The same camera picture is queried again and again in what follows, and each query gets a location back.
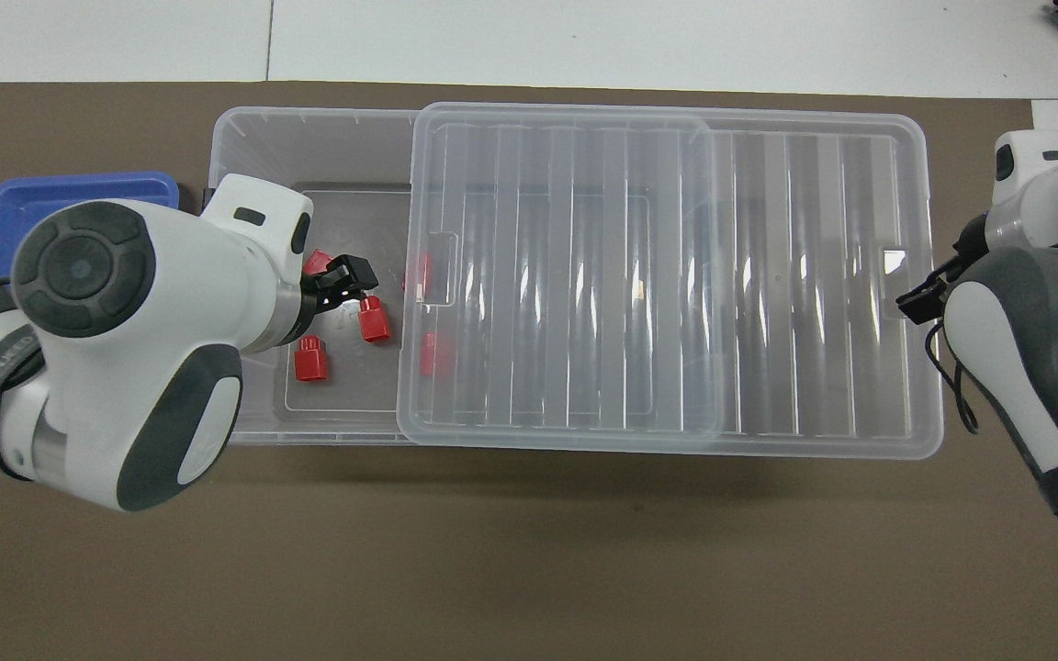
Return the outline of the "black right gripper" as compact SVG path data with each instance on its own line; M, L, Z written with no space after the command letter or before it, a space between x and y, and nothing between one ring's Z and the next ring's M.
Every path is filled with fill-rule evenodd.
M956 252L953 271L957 274L962 274L966 268L973 267L988 252L986 221L987 217L973 218L959 234L957 241L953 244L953 250ZM945 275L933 272L922 284L896 297L895 306L902 317L912 325L937 322L943 319L948 289L949 282Z

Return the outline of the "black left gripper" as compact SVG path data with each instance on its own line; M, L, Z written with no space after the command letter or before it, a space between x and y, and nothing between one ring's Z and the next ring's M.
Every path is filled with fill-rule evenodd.
M373 268L355 255L338 255L329 261L326 274L300 276L299 310L306 315L320 315L338 309L352 297L352 287L377 287Z

